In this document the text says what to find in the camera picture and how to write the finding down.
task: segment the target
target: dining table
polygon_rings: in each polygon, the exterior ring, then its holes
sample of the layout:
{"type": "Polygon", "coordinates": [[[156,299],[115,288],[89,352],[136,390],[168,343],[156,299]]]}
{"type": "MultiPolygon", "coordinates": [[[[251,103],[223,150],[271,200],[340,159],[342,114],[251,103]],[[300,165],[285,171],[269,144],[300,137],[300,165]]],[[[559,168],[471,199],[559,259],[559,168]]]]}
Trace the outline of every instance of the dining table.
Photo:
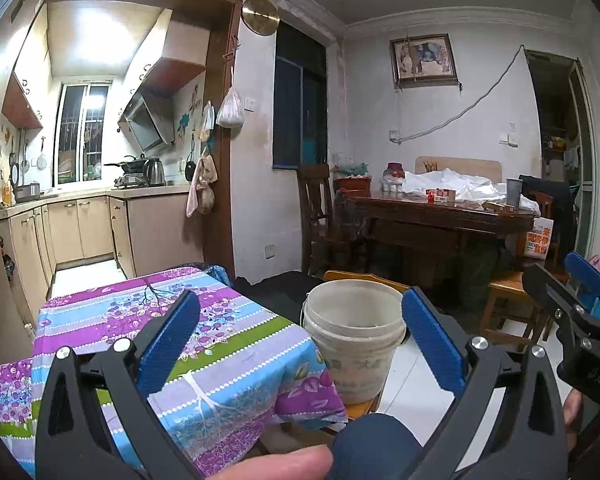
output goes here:
{"type": "MultiPolygon", "coordinates": [[[[370,240],[367,267],[374,258],[373,242],[399,246],[406,253],[394,270],[394,279],[425,288],[434,286],[436,267],[453,256],[480,248],[493,254],[494,241],[531,231],[535,214],[515,209],[496,212],[475,202],[430,203],[426,197],[383,190],[354,190],[344,194],[346,207],[360,222],[361,234],[370,240]]],[[[486,272],[472,274],[465,266],[463,281],[486,286],[486,272]]]]}
{"type": "MultiPolygon", "coordinates": [[[[0,437],[34,475],[36,424],[55,352],[105,351],[166,313],[183,290],[200,322],[150,406],[204,476],[240,460],[270,424],[311,429],[346,422],[324,359],[302,327],[195,267],[165,270],[77,294],[40,309],[32,357],[0,365],[0,437]]],[[[106,390],[98,398],[122,458],[140,466],[106,390]]]]}

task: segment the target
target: cup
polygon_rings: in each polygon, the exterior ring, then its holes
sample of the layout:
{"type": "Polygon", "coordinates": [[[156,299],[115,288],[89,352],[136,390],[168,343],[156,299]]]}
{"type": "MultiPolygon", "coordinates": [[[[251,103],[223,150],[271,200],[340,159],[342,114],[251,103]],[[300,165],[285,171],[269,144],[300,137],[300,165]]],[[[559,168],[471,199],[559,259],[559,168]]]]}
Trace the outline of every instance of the cup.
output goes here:
{"type": "Polygon", "coordinates": [[[520,206],[520,194],[522,193],[522,181],[517,178],[507,179],[507,204],[516,209],[520,206]]]}

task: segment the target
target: range hood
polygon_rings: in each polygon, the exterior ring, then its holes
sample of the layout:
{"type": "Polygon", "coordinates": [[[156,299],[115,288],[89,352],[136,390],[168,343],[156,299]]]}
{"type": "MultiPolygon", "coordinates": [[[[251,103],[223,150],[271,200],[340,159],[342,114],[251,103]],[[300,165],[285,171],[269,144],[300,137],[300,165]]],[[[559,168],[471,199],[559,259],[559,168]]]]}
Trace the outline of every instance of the range hood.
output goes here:
{"type": "Polygon", "coordinates": [[[160,152],[174,143],[173,102],[138,91],[126,106],[118,126],[133,136],[143,152],[160,152]]]}

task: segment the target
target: gold clock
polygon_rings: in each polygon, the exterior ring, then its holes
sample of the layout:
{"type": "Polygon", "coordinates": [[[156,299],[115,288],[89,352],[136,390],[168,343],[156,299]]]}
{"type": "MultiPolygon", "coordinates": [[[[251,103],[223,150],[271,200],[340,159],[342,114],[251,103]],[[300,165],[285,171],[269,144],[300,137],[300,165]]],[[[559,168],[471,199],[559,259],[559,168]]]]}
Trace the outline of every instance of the gold clock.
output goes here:
{"type": "Polygon", "coordinates": [[[270,36],[278,29],[278,9],[269,0],[246,0],[242,4],[242,20],[253,32],[270,36]]]}

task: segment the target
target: blue gripper pad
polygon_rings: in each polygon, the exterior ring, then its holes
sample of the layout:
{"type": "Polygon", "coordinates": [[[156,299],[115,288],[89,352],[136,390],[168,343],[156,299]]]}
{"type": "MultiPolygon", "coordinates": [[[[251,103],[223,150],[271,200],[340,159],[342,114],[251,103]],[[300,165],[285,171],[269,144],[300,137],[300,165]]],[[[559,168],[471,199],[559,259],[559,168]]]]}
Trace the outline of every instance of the blue gripper pad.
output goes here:
{"type": "Polygon", "coordinates": [[[140,359],[136,388],[145,397],[162,389],[200,320],[198,297],[190,291],[183,294],[140,359]]]}
{"type": "Polygon", "coordinates": [[[564,268],[573,274],[588,292],[600,298],[600,272],[578,253],[569,253],[564,258],[564,268]]]}
{"type": "Polygon", "coordinates": [[[466,384],[463,358],[413,288],[402,297],[402,316],[440,388],[460,396],[466,384]]]}

